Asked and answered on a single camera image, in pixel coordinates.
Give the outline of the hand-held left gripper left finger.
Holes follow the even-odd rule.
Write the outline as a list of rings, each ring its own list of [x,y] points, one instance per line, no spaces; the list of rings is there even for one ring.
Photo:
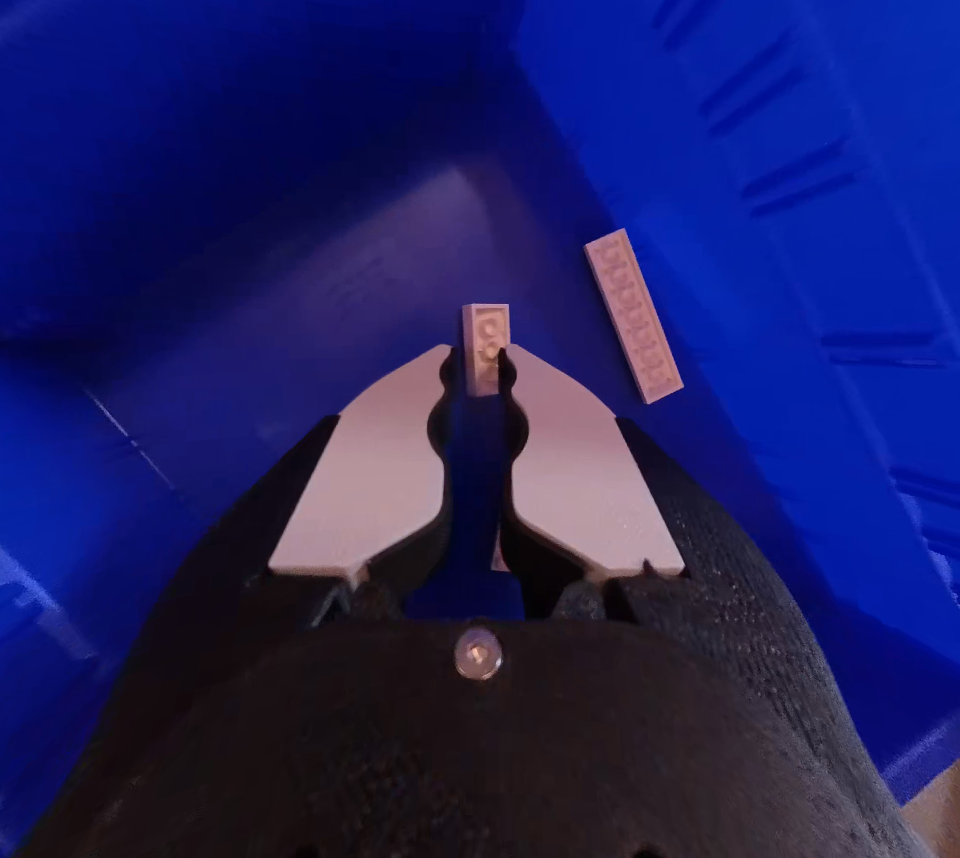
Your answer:
[[[455,351],[439,344],[341,411],[269,558],[278,576],[421,585],[449,543]]]

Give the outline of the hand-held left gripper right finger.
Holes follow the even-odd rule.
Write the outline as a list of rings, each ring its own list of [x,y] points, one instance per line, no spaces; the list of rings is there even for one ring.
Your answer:
[[[519,345],[504,349],[509,402],[525,441],[510,467],[510,502],[535,540],[588,577],[678,577],[685,562],[620,431],[592,391]]]

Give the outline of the small white plate brick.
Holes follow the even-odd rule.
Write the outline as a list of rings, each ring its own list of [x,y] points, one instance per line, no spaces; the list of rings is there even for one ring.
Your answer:
[[[496,396],[499,353],[511,342],[510,307],[473,303],[462,307],[464,380],[470,397]]]

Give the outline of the blue plastic bin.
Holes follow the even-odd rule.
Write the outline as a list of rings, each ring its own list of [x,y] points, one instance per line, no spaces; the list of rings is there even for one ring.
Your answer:
[[[474,303],[680,576],[520,525]],[[436,568],[271,573],[438,345]],[[2,0],[2,856],[930,856],[957,764],[958,0]]]

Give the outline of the long white plate brick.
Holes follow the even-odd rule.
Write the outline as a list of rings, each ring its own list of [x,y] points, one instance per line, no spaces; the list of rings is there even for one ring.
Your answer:
[[[644,404],[678,393],[684,382],[627,231],[592,240],[583,252]]]

